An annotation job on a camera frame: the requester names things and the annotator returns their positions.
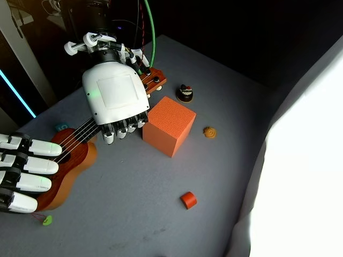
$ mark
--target green guitar pick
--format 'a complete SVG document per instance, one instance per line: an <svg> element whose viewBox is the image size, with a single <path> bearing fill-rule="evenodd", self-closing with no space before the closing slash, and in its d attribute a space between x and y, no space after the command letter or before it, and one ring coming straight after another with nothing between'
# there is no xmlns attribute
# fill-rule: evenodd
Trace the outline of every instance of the green guitar pick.
<svg viewBox="0 0 343 257"><path fill-rule="evenodd" d="M53 222L53 217L51 215L49 215L44 221L43 221L43 226L48 226L50 224L52 224Z"/></svg>

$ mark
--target led light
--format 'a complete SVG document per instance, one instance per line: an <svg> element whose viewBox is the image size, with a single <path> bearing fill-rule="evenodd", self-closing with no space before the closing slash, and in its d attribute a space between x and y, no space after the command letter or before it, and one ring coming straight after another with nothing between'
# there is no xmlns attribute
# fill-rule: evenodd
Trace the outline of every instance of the led light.
<svg viewBox="0 0 343 257"><path fill-rule="evenodd" d="M13 93L17 96L17 98L21 101L21 103L23 104L23 106L25 106L26 110L32 115L33 118L35 118L36 115L33 113L33 111L30 109L30 107L26 104L26 102L24 101L24 99L21 98L21 96L19 95L19 93L17 92L17 90L12 86L12 84L11 84L10 81L7 79L7 77L6 77L5 74L2 72L2 70L0 70L0 75L1 75L1 77L5 80L5 82L6 82L7 85L10 87L10 89L13 91Z"/></svg>

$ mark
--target wooden ukulele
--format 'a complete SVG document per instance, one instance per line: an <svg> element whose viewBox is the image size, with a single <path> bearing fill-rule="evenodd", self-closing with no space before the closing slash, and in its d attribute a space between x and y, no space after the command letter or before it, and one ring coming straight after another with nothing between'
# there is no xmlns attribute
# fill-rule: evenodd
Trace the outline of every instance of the wooden ukulele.
<svg viewBox="0 0 343 257"><path fill-rule="evenodd" d="M143 81L145 84L152 80L147 84L147 95L167 82L160 70L154 68L150 70L151 74ZM155 82L154 77L158 77L159 82ZM96 160L97 153L92 139L100 130L100 126L91 118L76 130L66 128L53 137L51 141L61 145L63 149L62 154L54 159L59 165L59 170L56 174L49 176L52 183L50 190L36 198L37 211L55 209L67 199L77 176L93 165Z"/></svg>

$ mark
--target gray tabletop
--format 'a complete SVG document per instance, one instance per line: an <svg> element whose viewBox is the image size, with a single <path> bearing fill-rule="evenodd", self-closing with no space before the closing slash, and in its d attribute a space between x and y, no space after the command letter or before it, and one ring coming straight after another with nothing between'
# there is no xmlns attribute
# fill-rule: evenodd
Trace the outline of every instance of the gray tabletop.
<svg viewBox="0 0 343 257"><path fill-rule="evenodd" d="M3 256L222 256L237 219L258 152L255 115L265 88L165 36L157 40L155 67L168 82L150 98L176 101L180 84L193 88L184 104L197 113L173 158L141 139L141 131L107 146L76 180L66 202L42 226L31 215L0 213ZM49 140L54 126L78 127L90 117L80 89L20 131ZM216 139L203 136L213 126ZM186 210L179 197L193 192Z"/></svg>

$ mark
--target robotic hand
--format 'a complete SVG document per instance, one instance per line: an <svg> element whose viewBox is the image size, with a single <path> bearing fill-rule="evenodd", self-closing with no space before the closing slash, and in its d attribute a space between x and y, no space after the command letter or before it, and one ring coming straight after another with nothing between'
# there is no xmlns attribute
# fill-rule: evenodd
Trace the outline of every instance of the robotic hand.
<svg viewBox="0 0 343 257"><path fill-rule="evenodd" d="M51 180L39 175L55 174L58 164L33 155L58 156L61 152L62 147L55 143L22 133L0 134L0 211L34 212L38 203L29 195L51 188Z"/></svg>
<svg viewBox="0 0 343 257"><path fill-rule="evenodd" d="M101 126L103 139L111 144L147 122L149 102L139 77L149 63L140 49L129 49L117 42L111 32L109 1L85 0L61 7L65 23L73 24L80 43L64 45L67 54L87 52L93 67L84 72L83 88L95 122Z"/></svg>

